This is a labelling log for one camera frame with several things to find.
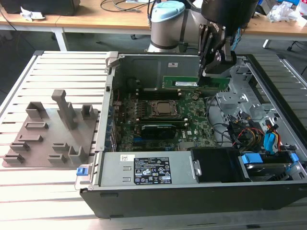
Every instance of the desk leg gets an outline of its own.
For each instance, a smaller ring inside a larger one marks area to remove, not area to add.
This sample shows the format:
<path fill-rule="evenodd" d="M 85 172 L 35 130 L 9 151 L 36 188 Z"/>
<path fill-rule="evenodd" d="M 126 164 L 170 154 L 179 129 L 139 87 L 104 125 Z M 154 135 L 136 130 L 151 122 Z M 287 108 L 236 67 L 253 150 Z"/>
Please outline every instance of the desk leg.
<path fill-rule="evenodd" d="M 269 47 L 271 41 L 272 41 L 272 40 L 268 40 L 268 39 L 265 40 L 265 42 L 263 43 L 263 46 L 262 46 L 262 47 L 263 47 L 264 49 L 267 49 L 267 48 Z"/>
<path fill-rule="evenodd" d="M 66 40 L 65 32 L 62 27 L 53 28 L 52 31 L 55 33 L 59 45 L 60 51 L 68 51 L 68 43 Z"/>

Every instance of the warning label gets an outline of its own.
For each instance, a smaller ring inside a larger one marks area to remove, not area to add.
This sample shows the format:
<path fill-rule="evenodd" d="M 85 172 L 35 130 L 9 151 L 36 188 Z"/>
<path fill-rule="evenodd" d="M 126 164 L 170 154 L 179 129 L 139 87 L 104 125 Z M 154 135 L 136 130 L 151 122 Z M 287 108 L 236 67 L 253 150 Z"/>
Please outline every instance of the warning label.
<path fill-rule="evenodd" d="M 168 157 L 134 158 L 134 183 L 171 184 L 171 168 Z"/>

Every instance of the blue latch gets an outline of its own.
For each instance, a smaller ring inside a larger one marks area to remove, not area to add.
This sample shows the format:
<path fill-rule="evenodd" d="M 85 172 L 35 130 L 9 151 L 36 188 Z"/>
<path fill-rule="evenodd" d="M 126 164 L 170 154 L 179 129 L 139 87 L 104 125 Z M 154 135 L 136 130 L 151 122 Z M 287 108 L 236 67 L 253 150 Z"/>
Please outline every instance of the blue latch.
<path fill-rule="evenodd" d="M 245 153 L 241 158 L 244 164 L 263 163 L 259 153 Z"/>
<path fill-rule="evenodd" d="M 299 158 L 296 153 L 291 153 L 290 157 L 293 160 L 293 162 L 299 161 Z"/>
<path fill-rule="evenodd" d="M 79 167 L 77 168 L 77 176 L 87 176 L 88 175 L 88 168 Z"/>
<path fill-rule="evenodd" d="M 264 136 L 263 146 L 264 149 L 270 152 L 271 155 L 274 155 L 273 145 L 275 142 L 275 135 L 273 133 L 266 133 Z"/>

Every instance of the motherboard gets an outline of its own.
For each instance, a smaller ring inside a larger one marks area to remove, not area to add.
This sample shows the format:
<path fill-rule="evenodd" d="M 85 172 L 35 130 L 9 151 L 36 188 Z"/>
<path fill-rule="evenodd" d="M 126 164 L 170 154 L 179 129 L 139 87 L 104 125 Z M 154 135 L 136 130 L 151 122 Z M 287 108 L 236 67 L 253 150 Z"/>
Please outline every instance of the motherboard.
<path fill-rule="evenodd" d="M 185 151 L 217 145 L 200 91 L 128 93 L 117 110 L 117 151 Z"/>

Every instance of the cpu socket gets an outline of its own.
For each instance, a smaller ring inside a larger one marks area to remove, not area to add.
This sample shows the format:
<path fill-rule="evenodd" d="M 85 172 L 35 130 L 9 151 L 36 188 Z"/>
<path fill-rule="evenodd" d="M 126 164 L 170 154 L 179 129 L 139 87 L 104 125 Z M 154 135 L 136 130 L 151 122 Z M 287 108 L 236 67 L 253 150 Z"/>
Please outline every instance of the cpu socket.
<path fill-rule="evenodd" d="M 149 117 L 179 117 L 175 101 L 151 102 L 152 113 Z"/>

